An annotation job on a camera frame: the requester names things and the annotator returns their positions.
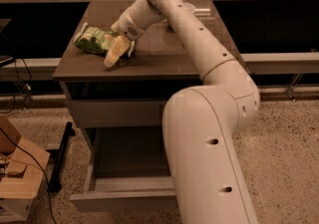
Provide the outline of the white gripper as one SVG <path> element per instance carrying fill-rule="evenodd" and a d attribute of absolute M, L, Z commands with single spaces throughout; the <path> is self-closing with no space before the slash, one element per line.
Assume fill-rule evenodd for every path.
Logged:
<path fill-rule="evenodd" d="M 120 16 L 111 26 L 111 29 L 120 34 L 120 36 L 115 38 L 104 59 L 104 65 L 107 68 L 111 68 L 126 51 L 128 51 L 128 57 L 130 58 L 134 51 L 136 40 L 146 31 L 134 21 L 129 10 L 126 10 Z"/>

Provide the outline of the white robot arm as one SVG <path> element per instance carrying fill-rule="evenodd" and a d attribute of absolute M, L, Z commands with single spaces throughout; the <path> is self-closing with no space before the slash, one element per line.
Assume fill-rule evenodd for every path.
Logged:
<path fill-rule="evenodd" d="M 258 224 L 233 135 L 256 117 L 260 94 L 246 70 L 185 6 L 137 0 L 113 25 L 111 67 L 154 23 L 167 19 L 201 83 L 166 103 L 162 133 L 183 224 Z"/>

